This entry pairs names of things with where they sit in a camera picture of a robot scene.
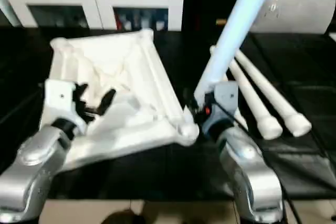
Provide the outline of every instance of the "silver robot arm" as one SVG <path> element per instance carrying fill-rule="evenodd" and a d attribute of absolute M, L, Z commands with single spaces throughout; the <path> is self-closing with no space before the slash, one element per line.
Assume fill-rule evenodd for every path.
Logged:
<path fill-rule="evenodd" d="M 265 164 L 258 146 L 241 129 L 223 128 L 223 122 L 230 119 L 218 105 L 208 104 L 204 108 L 206 96 L 212 93 L 217 103 L 234 114 L 238 87 L 221 80 L 264 1 L 237 0 L 195 89 L 194 104 L 197 103 L 196 111 L 207 111 L 206 119 L 199 125 L 205 135 L 215 134 L 213 139 L 218 144 L 220 161 L 230 180 L 228 192 L 234 196 L 240 217 L 251 222 L 274 223 L 282 220 L 283 209 L 281 185 L 275 172 Z"/>
<path fill-rule="evenodd" d="M 97 109 L 80 100 L 87 87 L 73 82 L 47 80 L 45 106 L 50 122 L 27 139 L 11 166 L 0 176 L 0 222 L 29 221 L 39 217 L 51 181 L 62 168 L 71 141 L 85 135 L 92 114 L 104 114 L 115 95 L 110 90 Z"/>

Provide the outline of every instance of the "cable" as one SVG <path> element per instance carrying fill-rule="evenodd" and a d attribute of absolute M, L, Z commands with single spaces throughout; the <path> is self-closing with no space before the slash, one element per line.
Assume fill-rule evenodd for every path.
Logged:
<path fill-rule="evenodd" d="M 234 122 L 237 123 L 238 127 L 246 134 L 248 135 L 255 143 L 256 145 L 259 147 L 259 149 L 261 150 L 262 153 L 265 153 L 263 147 L 261 146 L 261 143 L 260 143 L 260 140 L 256 140 L 248 131 L 247 129 L 237 120 L 235 119 L 235 117 L 233 115 L 231 115 L 230 112 L 228 112 L 225 108 L 223 108 L 223 106 L 221 106 L 214 98 L 214 95 L 213 93 L 212 94 L 208 94 L 206 95 L 206 103 L 207 102 L 210 102 L 210 103 L 213 103 L 215 105 L 217 105 L 231 120 L 233 120 Z M 264 160 L 265 160 L 265 163 L 267 166 L 269 166 L 271 169 L 274 170 L 274 168 L 272 167 L 272 165 L 270 164 L 270 162 L 268 161 L 268 159 L 266 158 L 266 156 L 264 155 Z M 287 200 L 293 214 L 294 214 L 294 217 L 295 217 L 295 220 L 297 222 L 297 224 L 302 224 L 302 221 L 301 221 L 301 218 L 298 214 L 298 212 L 296 211 L 296 208 L 292 202 L 292 200 L 290 199 L 288 193 L 287 193 L 287 190 L 285 189 L 283 183 L 281 182 L 280 180 L 280 177 L 278 176 L 279 178 L 279 182 L 280 182 L 280 185 L 281 185 L 281 189 L 282 189 L 282 192 L 283 192 L 283 196 L 284 198 Z"/>

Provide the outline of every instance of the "white rod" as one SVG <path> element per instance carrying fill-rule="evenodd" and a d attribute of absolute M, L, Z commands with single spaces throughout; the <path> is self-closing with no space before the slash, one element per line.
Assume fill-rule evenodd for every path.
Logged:
<path fill-rule="evenodd" d="M 268 112 L 235 59 L 232 60 L 229 68 L 235 80 L 238 82 L 240 91 L 257 121 L 257 127 L 262 137 L 266 140 L 279 137 L 282 134 L 281 125 L 276 118 Z"/>
<path fill-rule="evenodd" d="M 243 43 L 253 21 L 265 0 L 237 0 L 219 37 L 214 54 L 210 57 L 194 96 L 198 106 L 203 107 L 205 93 L 223 78 L 234 55 Z"/>
<path fill-rule="evenodd" d="M 311 130 L 311 123 L 304 115 L 298 113 L 292 105 L 279 93 L 276 88 L 266 79 L 266 77 L 257 69 L 253 63 L 240 51 L 237 51 L 236 59 L 250 75 L 253 82 L 258 86 L 266 96 L 273 107 L 283 118 L 286 127 L 298 137 L 305 135 Z"/>
<path fill-rule="evenodd" d="M 210 54 L 212 54 L 212 53 L 214 52 L 214 50 L 215 50 L 215 46 L 211 46 L 211 47 L 210 47 Z M 228 81 L 226 74 L 223 76 L 223 81 Z M 239 123 L 241 123 L 241 124 L 245 127 L 245 129 L 248 130 L 248 126 L 247 126 L 246 120 L 245 120 L 245 118 L 243 117 L 243 115 L 241 114 L 241 112 L 240 112 L 240 110 L 239 110 L 239 107 L 237 107 L 237 109 L 236 109 L 236 111 L 235 111 L 235 114 L 234 114 L 234 117 L 235 117 L 235 119 L 236 119 Z"/>

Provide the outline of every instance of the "cabinet door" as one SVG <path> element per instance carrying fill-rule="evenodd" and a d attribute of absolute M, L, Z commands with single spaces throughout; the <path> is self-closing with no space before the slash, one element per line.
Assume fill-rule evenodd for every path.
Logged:
<path fill-rule="evenodd" d="M 181 30 L 183 0 L 97 0 L 105 29 Z"/>
<path fill-rule="evenodd" d="M 96 0 L 8 0 L 24 27 L 102 28 Z"/>

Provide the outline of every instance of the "black surface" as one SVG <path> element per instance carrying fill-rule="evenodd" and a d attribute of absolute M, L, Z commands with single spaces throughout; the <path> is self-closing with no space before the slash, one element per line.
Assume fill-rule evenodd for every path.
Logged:
<path fill-rule="evenodd" d="M 51 39 L 109 33 L 112 31 L 0 29 L 1 117 L 47 78 L 53 54 Z M 216 40 L 217 36 L 197 33 L 154 34 L 155 46 L 181 105 L 183 90 L 193 90 L 197 85 L 209 58 L 209 47 Z M 336 179 L 324 156 L 336 162 L 336 42 L 322 35 L 250 34 L 242 51 L 313 124 L 307 135 L 292 137 L 261 96 L 285 131 L 277 140 L 264 141 L 264 148 L 290 196 L 335 198 L 336 192 L 331 188 L 336 186 Z M 11 162 L 18 145 L 37 129 L 42 102 L 39 96 L 0 124 L 0 172 Z M 239 106 L 251 133 L 260 137 L 242 96 Z M 324 185 L 318 185 L 314 176 Z M 172 144 L 60 174 L 53 181 L 49 197 L 214 200 L 227 198 L 222 189 L 224 181 L 217 149 L 199 137 L 191 147 Z"/>

